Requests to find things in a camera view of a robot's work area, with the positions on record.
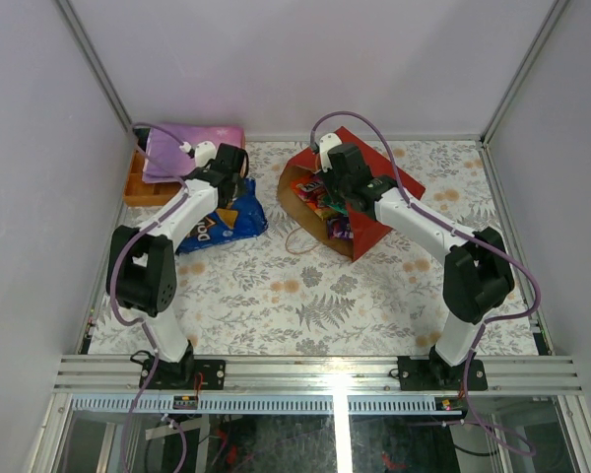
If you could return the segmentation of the blue chips snack bag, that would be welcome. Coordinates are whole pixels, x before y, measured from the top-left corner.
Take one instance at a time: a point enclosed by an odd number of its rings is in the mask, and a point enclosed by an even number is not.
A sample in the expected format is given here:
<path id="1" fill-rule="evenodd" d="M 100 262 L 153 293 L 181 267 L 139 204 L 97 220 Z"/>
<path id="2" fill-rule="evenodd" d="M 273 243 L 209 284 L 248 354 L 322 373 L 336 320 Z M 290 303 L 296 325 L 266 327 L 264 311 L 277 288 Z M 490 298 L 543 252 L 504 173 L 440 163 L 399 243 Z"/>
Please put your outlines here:
<path id="1" fill-rule="evenodd" d="M 182 240 L 177 254 L 261 236 L 268 228 L 263 207 L 256 196 L 256 180 L 247 178 L 242 193 L 226 208 L 204 217 Z"/>

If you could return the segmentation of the red paper bag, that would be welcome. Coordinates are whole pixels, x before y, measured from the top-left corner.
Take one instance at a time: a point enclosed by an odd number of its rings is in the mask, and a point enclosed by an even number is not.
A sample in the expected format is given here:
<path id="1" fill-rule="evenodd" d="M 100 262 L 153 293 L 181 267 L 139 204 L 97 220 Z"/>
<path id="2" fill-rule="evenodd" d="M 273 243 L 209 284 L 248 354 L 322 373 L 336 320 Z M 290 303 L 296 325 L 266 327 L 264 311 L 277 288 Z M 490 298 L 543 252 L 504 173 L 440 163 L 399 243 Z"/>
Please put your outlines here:
<path id="1" fill-rule="evenodd" d="M 306 175 L 316 175 L 320 178 L 319 171 L 314 168 L 313 152 L 309 149 L 299 152 L 287 162 L 278 182 L 277 200 L 283 210 L 312 237 L 356 261 L 391 232 L 389 227 L 375 221 L 374 203 L 385 191 L 397 186 L 395 177 L 399 176 L 405 190 L 410 196 L 417 199 L 423 197 L 426 188 L 409 174 L 393 166 L 389 159 L 376 152 L 348 129 L 341 127 L 336 131 L 336 134 L 342 140 L 342 144 L 352 143 L 360 148 L 365 163 L 373 176 L 373 179 L 363 189 L 363 196 L 367 202 L 366 207 L 351 207 L 341 203 L 348 211 L 354 238 L 349 241 L 329 239 L 326 232 L 326 221 L 319 219 L 292 192 L 290 183 L 293 180 Z"/>

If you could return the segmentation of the orange lemon candy bag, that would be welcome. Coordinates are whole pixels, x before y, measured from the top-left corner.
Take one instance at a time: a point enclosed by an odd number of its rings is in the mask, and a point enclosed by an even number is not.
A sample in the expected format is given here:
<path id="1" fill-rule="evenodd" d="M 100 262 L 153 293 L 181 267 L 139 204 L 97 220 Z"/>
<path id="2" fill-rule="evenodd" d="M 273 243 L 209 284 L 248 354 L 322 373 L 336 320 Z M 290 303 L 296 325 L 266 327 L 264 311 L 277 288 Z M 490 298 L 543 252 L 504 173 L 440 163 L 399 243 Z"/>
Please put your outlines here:
<path id="1" fill-rule="evenodd" d="M 333 200 L 322 180 L 316 175 L 295 179 L 290 183 L 290 188 L 322 221 L 348 216 L 345 205 Z"/>

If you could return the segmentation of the purple candy bag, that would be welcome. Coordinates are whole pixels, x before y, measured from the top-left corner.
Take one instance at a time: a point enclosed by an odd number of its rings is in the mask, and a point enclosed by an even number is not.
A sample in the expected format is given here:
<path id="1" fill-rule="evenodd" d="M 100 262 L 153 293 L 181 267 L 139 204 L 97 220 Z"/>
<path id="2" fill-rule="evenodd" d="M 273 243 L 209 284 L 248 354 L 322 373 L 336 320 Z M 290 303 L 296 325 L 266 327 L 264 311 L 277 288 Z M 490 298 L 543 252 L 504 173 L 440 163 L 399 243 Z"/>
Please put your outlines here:
<path id="1" fill-rule="evenodd" d="M 326 221 L 326 232 L 329 239 L 349 241 L 354 238 L 350 219 L 347 215 L 339 215 Z"/>

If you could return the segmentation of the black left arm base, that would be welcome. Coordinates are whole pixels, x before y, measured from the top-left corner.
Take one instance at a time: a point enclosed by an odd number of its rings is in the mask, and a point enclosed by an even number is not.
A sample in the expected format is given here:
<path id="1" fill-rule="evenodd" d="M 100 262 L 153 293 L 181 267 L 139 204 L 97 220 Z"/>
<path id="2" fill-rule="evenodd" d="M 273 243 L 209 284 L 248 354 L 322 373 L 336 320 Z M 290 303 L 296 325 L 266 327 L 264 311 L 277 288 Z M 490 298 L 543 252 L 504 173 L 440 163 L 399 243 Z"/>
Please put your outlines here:
<path id="1" fill-rule="evenodd" d="M 152 390 L 215 391 L 225 387 L 227 362 L 217 359 L 197 359 L 192 347 L 179 362 L 158 361 L 155 373 L 148 379 L 155 356 L 146 350 L 135 352 L 129 361 L 141 367 L 139 385 Z"/>

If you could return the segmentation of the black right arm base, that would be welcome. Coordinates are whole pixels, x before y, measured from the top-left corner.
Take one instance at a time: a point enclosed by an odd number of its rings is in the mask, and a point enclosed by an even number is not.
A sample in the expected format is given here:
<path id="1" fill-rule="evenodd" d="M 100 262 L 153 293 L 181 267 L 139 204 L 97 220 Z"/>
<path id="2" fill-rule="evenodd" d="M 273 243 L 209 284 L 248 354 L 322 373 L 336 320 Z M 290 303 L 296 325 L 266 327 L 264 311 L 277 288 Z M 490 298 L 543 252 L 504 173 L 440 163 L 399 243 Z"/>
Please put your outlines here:
<path id="1" fill-rule="evenodd" d="M 400 388 L 404 391 L 459 391 L 463 387 L 465 367 L 465 363 L 450 367 L 431 358 L 397 358 Z M 467 387 L 479 392 L 489 388 L 485 366 L 476 358 L 472 358 L 469 364 Z"/>

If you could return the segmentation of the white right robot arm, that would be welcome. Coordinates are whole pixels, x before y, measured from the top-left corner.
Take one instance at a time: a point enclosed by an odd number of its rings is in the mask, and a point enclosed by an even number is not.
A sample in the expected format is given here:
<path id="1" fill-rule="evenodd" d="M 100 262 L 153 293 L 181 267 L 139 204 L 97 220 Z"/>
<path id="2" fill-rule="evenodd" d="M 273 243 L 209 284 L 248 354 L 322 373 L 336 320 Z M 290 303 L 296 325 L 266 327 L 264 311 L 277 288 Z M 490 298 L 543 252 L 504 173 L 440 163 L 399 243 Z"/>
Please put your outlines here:
<path id="1" fill-rule="evenodd" d="M 488 227 L 474 232 L 455 223 L 407 193 L 389 175 L 375 176 L 359 147 L 334 133 L 318 146 L 320 171 L 332 199 L 377 224 L 401 233 L 427 251 L 443 269 L 442 297 L 448 316 L 429 354 L 429 376 L 440 388 L 451 388 L 465 374 L 464 363 L 487 314 L 514 289 L 501 234 Z"/>

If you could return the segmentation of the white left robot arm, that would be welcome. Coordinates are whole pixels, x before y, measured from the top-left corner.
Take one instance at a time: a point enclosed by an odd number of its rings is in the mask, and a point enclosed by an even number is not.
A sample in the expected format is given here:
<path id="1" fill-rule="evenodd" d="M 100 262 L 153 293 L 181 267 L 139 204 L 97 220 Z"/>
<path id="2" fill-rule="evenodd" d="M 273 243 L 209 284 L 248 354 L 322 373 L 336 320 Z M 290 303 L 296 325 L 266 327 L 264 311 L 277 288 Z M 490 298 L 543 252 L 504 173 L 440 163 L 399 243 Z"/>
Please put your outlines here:
<path id="1" fill-rule="evenodd" d="M 118 322 L 142 325 L 159 360 L 162 377 L 174 388 L 189 386 L 196 366 L 184 358 L 189 341 L 176 320 L 175 253 L 200 221 L 234 199 L 249 167 L 247 152 L 234 145 L 203 142 L 181 149 L 195 168 L 160 211 L 137 227 L 119 226 L 109 250 L 106 291 Z"/>

